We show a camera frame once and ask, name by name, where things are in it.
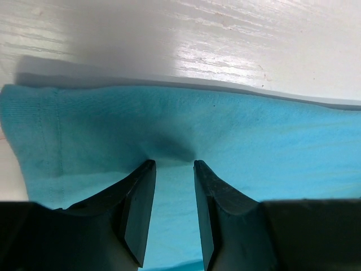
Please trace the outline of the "teal t shirt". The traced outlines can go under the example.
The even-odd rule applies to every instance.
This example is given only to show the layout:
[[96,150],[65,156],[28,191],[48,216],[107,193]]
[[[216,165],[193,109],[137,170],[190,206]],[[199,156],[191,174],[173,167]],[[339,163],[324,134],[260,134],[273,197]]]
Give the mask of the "teal t shirt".
[[1,91],[28,197],[67,208],[157,165],[145,270],[202,270],[193,162],[255,200],[360,197],[360,111],[205,90]]

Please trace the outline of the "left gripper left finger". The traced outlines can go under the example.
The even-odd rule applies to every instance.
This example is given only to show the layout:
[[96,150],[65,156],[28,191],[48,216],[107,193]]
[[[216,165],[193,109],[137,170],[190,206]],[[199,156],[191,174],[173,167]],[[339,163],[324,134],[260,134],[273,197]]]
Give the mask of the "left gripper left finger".
[[126,178],[71,205],[1,203],[2,270],[138,270],[156,184],[147,160]]

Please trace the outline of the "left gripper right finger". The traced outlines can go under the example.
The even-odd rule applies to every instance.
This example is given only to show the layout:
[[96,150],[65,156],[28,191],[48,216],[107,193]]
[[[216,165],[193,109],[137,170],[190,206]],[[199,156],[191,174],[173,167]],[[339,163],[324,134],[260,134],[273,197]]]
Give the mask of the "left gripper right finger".
[[257,202],[202,161],[194,180],[205,270],[359,270],[360,200]]

